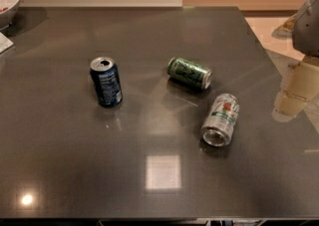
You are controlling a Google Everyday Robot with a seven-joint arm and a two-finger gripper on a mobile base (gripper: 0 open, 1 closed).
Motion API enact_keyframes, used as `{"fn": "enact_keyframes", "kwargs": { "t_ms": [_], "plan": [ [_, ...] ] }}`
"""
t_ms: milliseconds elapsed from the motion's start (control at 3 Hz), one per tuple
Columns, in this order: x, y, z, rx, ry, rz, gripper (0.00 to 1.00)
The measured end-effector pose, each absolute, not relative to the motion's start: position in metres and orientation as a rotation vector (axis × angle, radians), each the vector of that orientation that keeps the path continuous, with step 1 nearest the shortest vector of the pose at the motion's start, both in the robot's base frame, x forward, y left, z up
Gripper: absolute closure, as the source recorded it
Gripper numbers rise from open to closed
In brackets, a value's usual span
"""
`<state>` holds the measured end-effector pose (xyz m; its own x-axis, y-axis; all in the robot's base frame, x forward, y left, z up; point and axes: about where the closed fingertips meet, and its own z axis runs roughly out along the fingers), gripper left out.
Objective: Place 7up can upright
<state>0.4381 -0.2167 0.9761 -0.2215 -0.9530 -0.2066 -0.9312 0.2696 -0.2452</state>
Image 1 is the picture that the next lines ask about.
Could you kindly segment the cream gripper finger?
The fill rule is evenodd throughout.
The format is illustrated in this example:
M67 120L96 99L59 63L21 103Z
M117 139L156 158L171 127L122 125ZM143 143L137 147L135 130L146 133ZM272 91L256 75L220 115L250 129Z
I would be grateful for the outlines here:
M319 58L306 56L301 62L288 66L278 94L278 111L298 115L319 93Z

